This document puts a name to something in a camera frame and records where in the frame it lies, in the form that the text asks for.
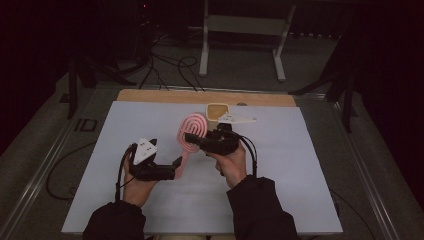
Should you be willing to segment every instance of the person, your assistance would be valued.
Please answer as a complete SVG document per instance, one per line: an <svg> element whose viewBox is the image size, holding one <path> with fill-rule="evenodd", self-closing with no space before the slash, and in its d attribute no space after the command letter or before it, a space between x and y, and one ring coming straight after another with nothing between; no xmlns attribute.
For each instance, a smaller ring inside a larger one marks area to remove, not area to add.
<svg viewBox="0 0 424 240"><path fill-rule="evenodd" d="M216 159L216 169L226 178L227 196L233 211L237 240L299 240L293 217L285 212L275 192L274 181L254 178L246 171L246 151L241 143L227 156L206 153ZM128 159L124 164L125 182L129 174ZM146 203L156 181L130 181L124 187L123 200L100 207L93 212L83 239L144 239L146 217L141 207Z"/></svg>

